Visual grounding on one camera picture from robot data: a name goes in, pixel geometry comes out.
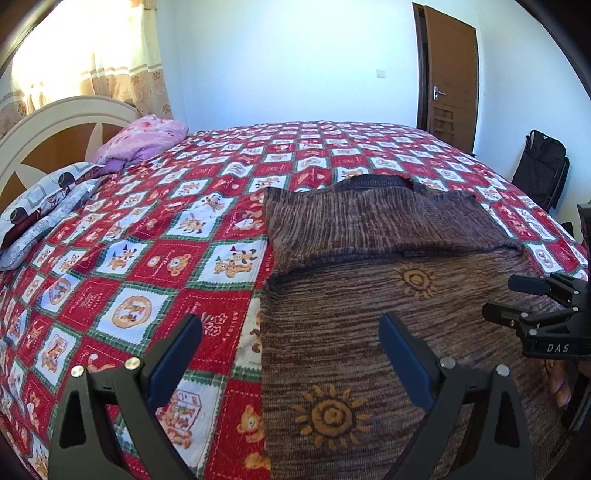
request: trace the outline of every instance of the knitted sweater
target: knitted sweater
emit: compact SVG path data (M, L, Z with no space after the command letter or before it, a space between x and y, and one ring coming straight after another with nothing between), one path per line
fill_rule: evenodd
M266 189L265 218L275 257L261 292L271 478L381 479L404 450L423 411L380 347L377 320L388 311L439 356L509 365L537 475L549 471L562 430L543 366L480 311L487 300L555 307L508 290L512 273L533 270L470 194L368 175L316 192ZM435 475L452 464L468 418L464 408Z

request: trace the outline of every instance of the curved headboard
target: curved headboard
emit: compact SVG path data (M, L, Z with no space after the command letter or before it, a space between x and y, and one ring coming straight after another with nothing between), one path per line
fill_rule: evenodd
M26 116L0 140L0 212L46 174L92 154L140 117L128 103L83 95Z

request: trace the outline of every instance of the purple blanket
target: purple blanket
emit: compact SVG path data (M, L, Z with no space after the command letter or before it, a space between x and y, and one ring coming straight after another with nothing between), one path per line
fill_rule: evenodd
M90 159L91 163L103 165L94 178L123 170L155 155L159 155L187 136L189 128L178 120L165 120L147 115L131 122Z

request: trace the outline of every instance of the human hand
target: human hand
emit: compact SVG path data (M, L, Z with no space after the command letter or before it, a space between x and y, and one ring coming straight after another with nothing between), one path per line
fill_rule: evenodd
M550 391L556 398L556 404L564 407L569 403L574 388L574 385L569 385L566 360L546 360L545 368ZM591 362L579 362L579 372L591 378Z

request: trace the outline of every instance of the red patterned blanket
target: red patterned blanket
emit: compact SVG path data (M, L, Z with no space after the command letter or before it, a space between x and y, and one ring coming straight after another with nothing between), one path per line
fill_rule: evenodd
M199 477L268 478L258 292L273 260L261 189L318 189L362 173L470 190L541 274L586 277L584 250L560 225L423 131L293 122L201 132L106 178L19 270L0 276L0 404L23 462L46 478L57 400L74 365L118 366L199 312L202 344L157 416ZM121 415L111 413L130 467L146 478Z

